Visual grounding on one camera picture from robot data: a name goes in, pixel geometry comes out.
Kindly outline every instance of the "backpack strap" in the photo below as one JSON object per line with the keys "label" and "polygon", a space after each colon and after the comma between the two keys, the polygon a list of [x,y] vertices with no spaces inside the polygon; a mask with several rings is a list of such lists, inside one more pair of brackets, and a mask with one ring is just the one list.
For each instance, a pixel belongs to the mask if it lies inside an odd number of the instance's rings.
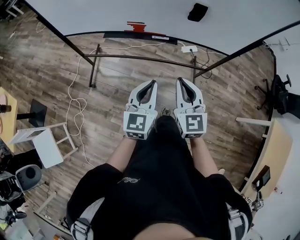
{"label": "backpack strap", "polygon": [[104,201],[104,197],[88,206],[82,215],[72,224],[71,233],[75,240],[93,240],[94,232],[90,223]]}
{"label": "backpack strap", "polygon": [[231,240],[244,240],[249,225],[247,216],[238,209],[232,208],[229,204],[226,203],[226,205],[229,213],[228,225]]}

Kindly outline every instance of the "shoe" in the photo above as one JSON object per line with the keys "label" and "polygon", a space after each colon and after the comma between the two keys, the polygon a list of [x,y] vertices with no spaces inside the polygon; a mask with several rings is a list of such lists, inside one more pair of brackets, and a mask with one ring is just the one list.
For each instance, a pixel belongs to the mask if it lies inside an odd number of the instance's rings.
{"label": "shoe", "polygon": [[171,110],[170,109],[166,109],[165,107],[163,108],[163,110],[161,111],[160,116],[170,116],[171,115]]}

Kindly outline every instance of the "white stool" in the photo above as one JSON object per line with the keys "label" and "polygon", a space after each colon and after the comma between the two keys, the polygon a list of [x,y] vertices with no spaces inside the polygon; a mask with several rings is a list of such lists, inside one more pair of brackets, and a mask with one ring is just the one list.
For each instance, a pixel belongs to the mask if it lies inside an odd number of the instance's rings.
{"label": "white stool", "polygon": [[16,10],[17,12],[19,12],[20,14],[24,14],[24,12],[22,12],[20,9],[18,9],[16,6],[15,6],[15,4],[17,3],[17,1],[18,0],[9,0],[8,2],[7,2],[7,4],[9,4],[8,6],[7,6],[7,8],[6,8],[6,11],[9,13],[9,14],[11,14],[12,16],[14,16],[14,17],[17,17],[17,15],[16,14],[14,14],[14,13],[12,13],[11,11],[10,11],[10,9],[11,8],[13,8],[14,10]]}

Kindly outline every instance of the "wooden desk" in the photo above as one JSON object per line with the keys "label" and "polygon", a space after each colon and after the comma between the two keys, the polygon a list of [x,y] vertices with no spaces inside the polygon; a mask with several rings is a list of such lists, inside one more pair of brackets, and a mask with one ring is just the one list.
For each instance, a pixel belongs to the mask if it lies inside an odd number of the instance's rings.
{"label": "wooden desk", "polygon": [[263,146],[257,164],[253,169],[249,180],[241,191],[241,193],[243,193],[246,197],[249,197],[252,201],[254,201],[256,199],[256,191],[252,187],[252,182],[257,177],[258,173],[263,169],[263,167],[267,165],[270,167],[271,179],[261,189],[262,197],[265,199],[270,196],[277,185],[277,182],[285,167],[287,158],[290,154],[293,139],[285,132],[284,128],[276,119],[272,121],[258,120],[257,123],[241,118],[237,118],[236,120],[270,126],[266,142]]}
{"label": "wooden desk", "polygon": [[15,124],[17,120],[18,102],[2,87],[0,88],[0,94],[5,94],[7,98],[7,105],[11,105],[11,112],[0,113],[0,117],[3,125],[0,138],[13,153],[15,152],[15,146],[14,144],[8,144],[8,143],[15,135]]}

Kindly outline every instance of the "office chair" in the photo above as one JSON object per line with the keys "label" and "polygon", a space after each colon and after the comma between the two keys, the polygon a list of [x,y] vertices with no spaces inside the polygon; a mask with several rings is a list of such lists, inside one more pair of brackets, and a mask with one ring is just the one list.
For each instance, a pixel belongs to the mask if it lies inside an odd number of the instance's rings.
{"label": "office chair", "polygon": [[285,86],[287,84],[292,86],[291,79],[289,75],[286,75],[287,81],[282,82],[280,76],[276,75],[273,79],[271,89],[266,79],[263,79],[266,82],[267,91],[264,91],[259,86],[255,86],[255,89],[259,89],[266,95],[266,99],[263,104],[257,107],[258,110],[268,103],[269,109],[273,107],[281,115],[285,113],[291,113],[297,118],[300,119],[300,95],[289,93],[286,90]]}

